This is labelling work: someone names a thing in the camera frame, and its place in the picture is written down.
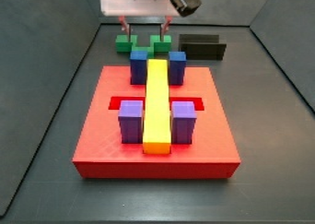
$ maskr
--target blue block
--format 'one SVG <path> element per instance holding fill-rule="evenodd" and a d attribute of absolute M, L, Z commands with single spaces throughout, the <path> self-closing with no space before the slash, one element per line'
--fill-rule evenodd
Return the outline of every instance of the blue block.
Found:
<path fill-rule="evenodd" d="M 172 102 L 170 132 L 172 144 L 192 144 L 197 115 L 190 101 Z"/>
<path fill-rule="evenodd" d="M 168 67 L 168 85 L 180 86 L 184 78 L 184 68 L 186 64 L 184 52 L 169 52 L 169 67 Z"/>
<path fill-rule="evenodd" d="M 118 126 L 122 144 L 141 144 L 142 141 L 142 101 L 123 100 L 119 103 Z"/>
<path fill-rule="evenodd" d="M 145 85 L 146 84 L 146 61 L 148 52 L 146 51 L 131 51 L 130 53 L 130 84 L 131 85 Z"/>

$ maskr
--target blue cube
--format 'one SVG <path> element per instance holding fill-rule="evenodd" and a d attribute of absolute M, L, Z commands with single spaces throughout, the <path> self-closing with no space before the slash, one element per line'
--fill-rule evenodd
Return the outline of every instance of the blue cube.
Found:
<path fill-rule="evenodd" d="M 168 67 L 168 85 L 180 86 L 182 84 L 184 69 L 185 69 L 185 53 L 169 52 L 169 67 Z"/>
<path fill-rule="evenodd" d="M 146 61 L 148 61 L 148 52 L 146 51 L 131 51 L 130 53 L 130 73 L 131 85 L 145 85 L 146 84 Z"/>

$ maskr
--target red block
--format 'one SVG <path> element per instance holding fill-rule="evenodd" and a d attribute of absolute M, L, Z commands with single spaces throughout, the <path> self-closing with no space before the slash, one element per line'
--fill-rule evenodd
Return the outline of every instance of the red block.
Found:
<path fill-rule="evenodd" d="M 186 67 L 182 86 L 169 87 L 169 97 L 201 98 L 192 145 L 172 145 L 169 155 L 146 155 L 141 145 L 121 144 L 118 111 L 111 97 L 144 97 L 145 87 L 130 86 L 130 69 L 102 69 L 79 135 L 73 165 L 85 178 L 210 179 L 228 178 L 240 157 L 206 67 Z"/>

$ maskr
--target gray wall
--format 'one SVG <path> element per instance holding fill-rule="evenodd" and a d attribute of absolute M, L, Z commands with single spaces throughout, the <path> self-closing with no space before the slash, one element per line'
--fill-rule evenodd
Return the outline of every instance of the gray wall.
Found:
<path fill-rule="evenodd" d="M 0 0 L 0 22 L 2 216 L 99 22 L 86 0 Z"/>
<path fill-rule="evenodd" d="M 269 0 L 250 29 L 315 110 L 313 0 Z"/>
<path fill-rule="evenodd" d="M 99 0 L 86 0 L 102 23 L 118 23 L 101 14 Z M 174 18 L 172 23 L 249 26 L 266 0 L 201 0 L 202 5 L 188 18 Z M 160 18 L 127 18 L 131 23 L 162 22 Z"/>

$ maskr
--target hole in red platform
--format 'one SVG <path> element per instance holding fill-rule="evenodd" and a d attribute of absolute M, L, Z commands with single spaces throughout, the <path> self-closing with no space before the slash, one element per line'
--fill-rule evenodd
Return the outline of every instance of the hole in red platform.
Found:
<path fill-rule="evenodd" d="M 107 105 L 107 110 L 118 110 L 119 103 L 122 100 L 141 100 L 145 109 L 145 97 L 131 97 L 131 96 L 113 96 Z M 169 98 L 169 108 L 173 101 L 192 101 L 194 104 L 196 111 L 204 111 L 202 100 L 200 97 L 170 97 Z"/>

